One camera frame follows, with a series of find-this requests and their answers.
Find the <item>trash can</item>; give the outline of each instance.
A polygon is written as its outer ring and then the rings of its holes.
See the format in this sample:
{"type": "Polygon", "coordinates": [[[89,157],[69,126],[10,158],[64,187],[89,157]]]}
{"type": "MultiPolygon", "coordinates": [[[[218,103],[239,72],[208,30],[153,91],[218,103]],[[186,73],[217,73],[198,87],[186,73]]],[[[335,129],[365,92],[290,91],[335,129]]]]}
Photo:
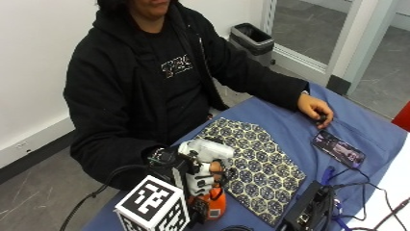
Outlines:
{"type": "Polygon", "coordinates": [[[242,23],[230,28],[229,42],[245,50],[247,56],[262,65],[269,66],[271,62],[273,38],[263,33],[253,24],[242,23]]]}

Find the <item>person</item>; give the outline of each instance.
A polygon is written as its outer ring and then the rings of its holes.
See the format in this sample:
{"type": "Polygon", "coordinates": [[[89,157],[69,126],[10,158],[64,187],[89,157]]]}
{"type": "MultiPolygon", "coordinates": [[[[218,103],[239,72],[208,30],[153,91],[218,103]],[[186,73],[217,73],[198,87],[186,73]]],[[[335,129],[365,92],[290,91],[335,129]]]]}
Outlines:
{"type": "MultiPolygon", "coordinates": [[[[227,107],[213,78],[313,119],[333,111],[309,83],[273,72],[221,38],[209,20],[174,0],[97,0],[98,11],[68,65],[64,98],[76,126],[70,155],[105,182],[113,170],[148,165],[160,148],[227,107]]],[[[128,171],[110,182],[130,190],[128,171]]]]}

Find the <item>smartphone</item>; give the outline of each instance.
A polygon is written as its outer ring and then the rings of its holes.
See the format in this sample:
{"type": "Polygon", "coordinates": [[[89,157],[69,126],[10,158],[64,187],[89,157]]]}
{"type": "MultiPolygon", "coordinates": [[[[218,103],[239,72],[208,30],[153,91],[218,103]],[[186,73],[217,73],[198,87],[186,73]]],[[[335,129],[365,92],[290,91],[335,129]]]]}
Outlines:
{"type": "Polygon", "coordinates": [[[319,131],[311,140],[311,144],[345,166],[349,168],[359,168],[366,157],[365,154],[326,130],[319,131]]]}

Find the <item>patterned cloth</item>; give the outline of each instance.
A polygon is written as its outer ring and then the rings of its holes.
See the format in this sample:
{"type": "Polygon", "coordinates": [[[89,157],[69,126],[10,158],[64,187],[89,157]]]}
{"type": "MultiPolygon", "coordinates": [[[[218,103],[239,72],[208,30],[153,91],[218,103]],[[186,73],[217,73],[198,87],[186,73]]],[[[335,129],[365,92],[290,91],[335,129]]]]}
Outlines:
{"type": "Polygon", "coordinates": [[[234,148],[226,191],[274,227],[305,179],[265,130],[226,118],[210,123],[196,139],[217,138],[234,148]]]}

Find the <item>sleeve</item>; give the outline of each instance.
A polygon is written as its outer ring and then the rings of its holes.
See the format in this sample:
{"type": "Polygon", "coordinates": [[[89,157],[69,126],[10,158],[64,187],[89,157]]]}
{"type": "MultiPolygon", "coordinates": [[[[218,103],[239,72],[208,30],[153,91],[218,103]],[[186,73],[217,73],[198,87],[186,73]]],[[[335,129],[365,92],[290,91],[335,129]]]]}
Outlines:
{"type": "Polygon", "coordinates": [[[201,37],[205,38],[204,50],[213,77],[233,90],[246,92],[295,111],[299,94],[305,90],[309,91],[307,82],[274,72],[251,60],[245,51],[237,50],[217,35],[211,23],[205,18],[204,23],[201,37]]]}
{"type": "MultiPolygon", "coordinates": [[[[85,173],[105,183],[116,168],[144,165],[144,155],[165,145],[129,136],[129,106],[110,59],[104,51],[82,46],[68,66],[62,93],[76,126],[70,154],[85,173]]],[[[130,190],[145,175],[142,169],[129,170],[113,178],[109,186],[130,190]]]]}

